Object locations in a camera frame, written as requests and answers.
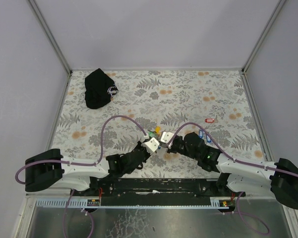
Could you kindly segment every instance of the small keychain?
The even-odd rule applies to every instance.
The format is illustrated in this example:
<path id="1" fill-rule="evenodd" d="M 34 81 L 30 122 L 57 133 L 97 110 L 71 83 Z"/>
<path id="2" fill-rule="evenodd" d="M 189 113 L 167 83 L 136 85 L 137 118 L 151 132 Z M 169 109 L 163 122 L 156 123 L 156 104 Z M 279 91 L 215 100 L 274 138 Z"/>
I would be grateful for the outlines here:
<path id="1" fill-rule="evenodd" d="M 212 118 L 205 119 L 205 122 L 207 122 L 207 123 L 213 123 L 214 121 L 215 121 L 215 119 L 212 119 Z"/>
<path id="2" fill-rule="evenodd" d="M 209 136 L 208 136 L 208 135 L 206 135 L 206 141 L 207 141 L 208 143 L 210 143 L 210 142 L 212 142 L 212 139 L 211 139 L 211 138 L 209 138 Z"/>
<path id="3" fill-rule="evenodd" d="M 199 138 L 203 139 L 203 137 L 204 137 L 204 131 L 203 130 L 199 130 L 198 136 L 199 136 Z"/>

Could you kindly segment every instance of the white cable clip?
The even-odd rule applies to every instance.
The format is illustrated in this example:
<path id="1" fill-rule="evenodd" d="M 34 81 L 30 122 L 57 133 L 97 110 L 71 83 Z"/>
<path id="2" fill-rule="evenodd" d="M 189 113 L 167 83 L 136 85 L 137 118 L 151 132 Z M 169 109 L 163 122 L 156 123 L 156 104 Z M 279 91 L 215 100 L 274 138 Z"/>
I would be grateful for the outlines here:
<path id="1" fill-rule="evenodd" d="M 80 212 L 85 212 L 85 216 L 87 216 L 87 211 L 85 211 L 85 208 L 81 209 Z"/>

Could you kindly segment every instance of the table surface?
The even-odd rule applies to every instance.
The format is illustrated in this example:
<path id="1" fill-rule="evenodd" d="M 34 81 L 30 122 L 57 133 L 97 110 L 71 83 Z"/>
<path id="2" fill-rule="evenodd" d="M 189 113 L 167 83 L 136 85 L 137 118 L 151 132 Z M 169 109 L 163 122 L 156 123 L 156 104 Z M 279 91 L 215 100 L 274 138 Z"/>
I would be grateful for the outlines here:
<path id="1" fill-rule="evenodd" d="M 63 155 L 97 160 L 100 131 L 114 115 L 125 115 L 144 129 L 176 131 L 185 122 L 206 128 L 231 155 L 263 160 L 243 84 L 238 71 L 108 71 L 119 93 L 106 106 L 92 110 L 85 104 L 84 79 L 90 71 L 74 71 L 60 114 L 52 148 Z M 206 123 L 206 118 L 215 119 Z M 179 135 L 199 133 L 186 126 Z M 104 133 L 104 155 L 131 151 L 142 132 L 126 119 L 114 119 Z M 125 178 L 217 178 L 193 159 L 160 149 L 142 170 Z"/>

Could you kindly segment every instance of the black beanie hat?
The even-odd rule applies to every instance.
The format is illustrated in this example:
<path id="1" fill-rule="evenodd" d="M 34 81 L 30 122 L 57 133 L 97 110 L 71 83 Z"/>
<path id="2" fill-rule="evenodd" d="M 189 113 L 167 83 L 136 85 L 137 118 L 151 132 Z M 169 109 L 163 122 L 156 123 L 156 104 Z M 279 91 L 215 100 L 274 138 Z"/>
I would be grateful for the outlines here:
<path id="1" fill-rule="evenodd" d="M 101 69 L 97 69 L 85 78 L 85 101 L 91 109 L 101 108 L 110 102 L 110 98 L 119 92 L 115 82 Z"/>

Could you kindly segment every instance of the metal floor panel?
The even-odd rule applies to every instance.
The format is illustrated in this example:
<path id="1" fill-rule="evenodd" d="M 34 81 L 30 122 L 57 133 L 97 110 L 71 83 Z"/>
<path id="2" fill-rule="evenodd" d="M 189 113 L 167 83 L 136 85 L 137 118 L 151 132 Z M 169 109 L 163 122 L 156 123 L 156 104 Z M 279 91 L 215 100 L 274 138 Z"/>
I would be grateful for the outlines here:
<path id="1" fill-rule="evenodd" d="M 242 199 L 240 208 L 259 216 L 271 229 L 270 238 L 292 237 L 281 205 L 275 200 Z M 37 207 L 28 238 L 62 238 L 63 208 Z M 217 210 L 99 209 L 92 213 L 92 238 L 261 238 L 242 223 L 237 214 Z M 265 232 L 258 221 L 245 218 Z M 85 238 L 91 223 L 79 209 L 69 209 L 65 221 L 68 238 Z"/>

